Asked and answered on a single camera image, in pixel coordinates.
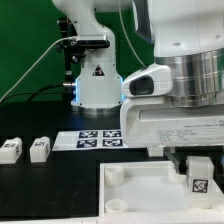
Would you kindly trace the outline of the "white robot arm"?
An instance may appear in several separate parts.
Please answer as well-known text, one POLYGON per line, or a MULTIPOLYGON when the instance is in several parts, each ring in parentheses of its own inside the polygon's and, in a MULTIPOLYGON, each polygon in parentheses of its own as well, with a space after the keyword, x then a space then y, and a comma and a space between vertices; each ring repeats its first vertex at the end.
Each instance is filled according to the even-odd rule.
POLYGON ((70 104, 97 114, 120 111, 133 148, 224 145, 224 0, 52 0, 76 32, 81 74, 70 104), (115 37, 98 12, 131 8, 135 32, 154 61, 126 79, 115 68, 115 37))

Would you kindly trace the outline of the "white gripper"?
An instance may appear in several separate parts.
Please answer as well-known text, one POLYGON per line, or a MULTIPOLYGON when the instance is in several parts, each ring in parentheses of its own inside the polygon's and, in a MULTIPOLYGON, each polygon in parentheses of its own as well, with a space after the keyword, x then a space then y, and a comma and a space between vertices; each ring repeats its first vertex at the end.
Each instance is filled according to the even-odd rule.
POLYGON ((120 126, 129 147, 166 147, 179 172, 173 147, 224 145, 224 105, 178 108, 165 97, 129 98, 121 107, 120 126))

